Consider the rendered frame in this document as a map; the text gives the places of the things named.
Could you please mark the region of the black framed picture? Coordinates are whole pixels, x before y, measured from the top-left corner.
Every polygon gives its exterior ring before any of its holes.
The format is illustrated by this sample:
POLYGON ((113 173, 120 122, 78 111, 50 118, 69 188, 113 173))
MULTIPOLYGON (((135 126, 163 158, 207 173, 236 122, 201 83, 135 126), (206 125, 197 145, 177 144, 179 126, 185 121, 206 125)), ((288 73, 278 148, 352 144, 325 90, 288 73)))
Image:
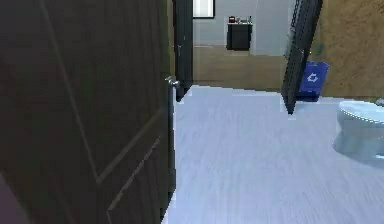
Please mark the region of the black framed picture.
POLYGON ((215 0, 193 0, 194 18, 213 18, 215 0))

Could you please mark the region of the black cabinet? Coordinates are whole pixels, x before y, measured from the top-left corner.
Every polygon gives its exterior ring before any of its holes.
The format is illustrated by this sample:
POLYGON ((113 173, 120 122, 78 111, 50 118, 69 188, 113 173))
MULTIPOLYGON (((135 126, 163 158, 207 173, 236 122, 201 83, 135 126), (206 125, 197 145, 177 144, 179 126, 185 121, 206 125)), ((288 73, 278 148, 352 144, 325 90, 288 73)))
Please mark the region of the black cabinet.
POLYGON ((250 49, 252 24, 228 23, 227 28, 226 48, 228 50, 248 51, 250 49))

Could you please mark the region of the white toilet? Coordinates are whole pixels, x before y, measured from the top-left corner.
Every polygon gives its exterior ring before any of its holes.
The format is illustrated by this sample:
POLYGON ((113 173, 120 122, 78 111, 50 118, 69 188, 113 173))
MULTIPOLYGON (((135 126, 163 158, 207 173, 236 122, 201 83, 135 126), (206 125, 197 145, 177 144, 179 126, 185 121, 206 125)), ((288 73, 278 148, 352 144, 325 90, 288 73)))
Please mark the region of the white toilet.
POLYGON ((384 107, 367 101, 341 101, 334 149, 359 159, 384 160, 384 107))

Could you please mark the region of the dark brown room door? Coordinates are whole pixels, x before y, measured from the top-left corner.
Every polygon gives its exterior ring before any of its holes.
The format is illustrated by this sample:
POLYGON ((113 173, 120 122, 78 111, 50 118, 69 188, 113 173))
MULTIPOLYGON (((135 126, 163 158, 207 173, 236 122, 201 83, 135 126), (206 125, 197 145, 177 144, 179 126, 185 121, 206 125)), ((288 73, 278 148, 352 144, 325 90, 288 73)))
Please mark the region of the dark brown room door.
POLYGON ((0 0, 0 224, 162 224, 167 0, 0 0))

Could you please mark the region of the blue recycling bin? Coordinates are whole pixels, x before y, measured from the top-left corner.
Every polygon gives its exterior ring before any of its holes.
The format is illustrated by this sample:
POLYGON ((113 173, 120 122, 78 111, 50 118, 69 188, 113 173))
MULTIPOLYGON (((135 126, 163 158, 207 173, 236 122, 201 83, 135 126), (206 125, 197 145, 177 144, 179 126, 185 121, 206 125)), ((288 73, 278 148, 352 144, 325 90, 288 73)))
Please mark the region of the blue recycling bin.
POLYGON ((326 62, 308 61, 296 99, 299 101, 316 102, 320 96, 328 69, 329 64, 326 62))

